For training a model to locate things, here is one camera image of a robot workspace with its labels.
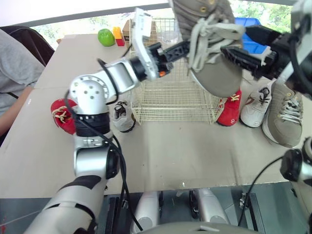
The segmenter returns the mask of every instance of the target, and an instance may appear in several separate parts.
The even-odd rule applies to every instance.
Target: shoe sole
[[[258,128],[258,127],[260,127],[260,126],[258,126],[258,127],[252,127],[252,126],[247,125],[246,123],[244,123],[244,121],[241,119],[241,117],[239,117],[239,122],[240,122],[241,124],[245,125],[246,127],[249,127],[249,128]]]
[[[262,123],[262,131],[264,133],[264,135],[270,139],[271,141],[275,142],[276,144],[279,144],[274,137],[272,136],[272,134],[270,133],[269,127],[268,127],[268,118],[269,118],[269,110],[267,111],[267,113],[264,116],[264,120]]]
[[[221,126],[223,126],[223,127],[231,127],[231,126],[233,126],[233,125],[224,125],[224,124],[222,124],[222,123],[219,123],[218,121],[216,122],[217,124],[219,124],[219,125],[221,125]]]
[[[122,133],[128,133],[128,132],[132,131],[132,129],[135,127],[136,122],[137,122],[137,120],[135,119],[135,121],[134,121],[134,123],[133,123],[131,128],[129,128],[127,131],[121,131],[121,132]]]

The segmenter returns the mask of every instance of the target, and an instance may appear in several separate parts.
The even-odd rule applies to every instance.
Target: window
[[[262,3],[253,1],[230,0],[235,17],[257,18],[261,24],[279,32],[290,31],[291,6]],[[173,18],[171,8],[148,11],[156,18]],[[85,19],[69,20],[32,27],[37,30],[48,43],[56,49],[57,39],[68,34],[98,33],[102,28],[112,30],[114,26],[123,28],[127,19],[133,17],[133,13],[98,16]]]

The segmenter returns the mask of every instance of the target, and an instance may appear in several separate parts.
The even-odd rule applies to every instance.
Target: green apple
[[[115,44],[114,35],[106,28],[99,30],[99,32],[97,33],[97,38],[99,42],[104,46],[112,46]]]

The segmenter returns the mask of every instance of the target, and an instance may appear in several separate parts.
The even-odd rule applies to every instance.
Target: orange tab
[[[159,76],[160,76],[160,77],[163,77],[164,75],[166,75],[166,72],[165,72],[165,71],[161,71],[161,72],[159,73]]]

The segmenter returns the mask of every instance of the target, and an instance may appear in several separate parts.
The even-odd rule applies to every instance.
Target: blue bin
[[[235,18],[235,23],[247,26],[252,25],[261,25],[260,21],[256,18]],[[254,42],[246,33],[242,37],[244,49],[251,54],[262,54],[263,51],[267,48],[266,45],[260,45],[257,42]]]

